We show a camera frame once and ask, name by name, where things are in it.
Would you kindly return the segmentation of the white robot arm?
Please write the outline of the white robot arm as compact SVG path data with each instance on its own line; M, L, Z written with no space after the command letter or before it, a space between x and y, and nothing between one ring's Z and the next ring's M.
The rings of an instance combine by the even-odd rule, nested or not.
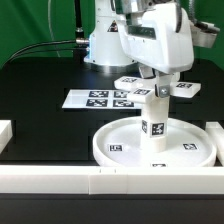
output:
M107 73L138 70L163 97L171 77L192 67L188 15L179 0L95 0L95 29L84 62Z

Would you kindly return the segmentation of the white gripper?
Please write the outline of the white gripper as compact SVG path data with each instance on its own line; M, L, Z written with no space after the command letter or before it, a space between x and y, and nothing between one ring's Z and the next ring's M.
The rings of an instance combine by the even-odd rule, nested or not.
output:
M143 79L153 78L153 69L163 72L156 75L155 90L159 98L168 97L172 73L190 69L194 61L186 11L179 3L116 3L115 12L124 53L144 64Z

